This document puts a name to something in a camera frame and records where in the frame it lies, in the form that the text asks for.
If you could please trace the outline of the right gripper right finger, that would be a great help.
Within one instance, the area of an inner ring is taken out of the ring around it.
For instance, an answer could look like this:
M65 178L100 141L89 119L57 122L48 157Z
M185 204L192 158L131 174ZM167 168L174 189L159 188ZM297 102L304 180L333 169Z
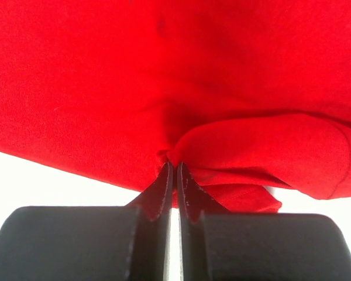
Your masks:
M351 280L338 226L319 214L233 213L177 168L184 280Z

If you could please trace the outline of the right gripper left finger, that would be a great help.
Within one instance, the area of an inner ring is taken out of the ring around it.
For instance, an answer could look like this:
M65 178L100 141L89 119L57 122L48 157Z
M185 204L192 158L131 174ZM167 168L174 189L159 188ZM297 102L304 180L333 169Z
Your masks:
M173 171L123 207L18 208L0 229L0 280L162 280Z

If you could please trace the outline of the red t shirt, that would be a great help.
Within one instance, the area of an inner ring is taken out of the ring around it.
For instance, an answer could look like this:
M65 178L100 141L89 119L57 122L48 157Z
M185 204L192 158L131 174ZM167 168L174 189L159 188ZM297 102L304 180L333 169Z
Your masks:
M232 211L351 197L351 1L0 1L0 152Z

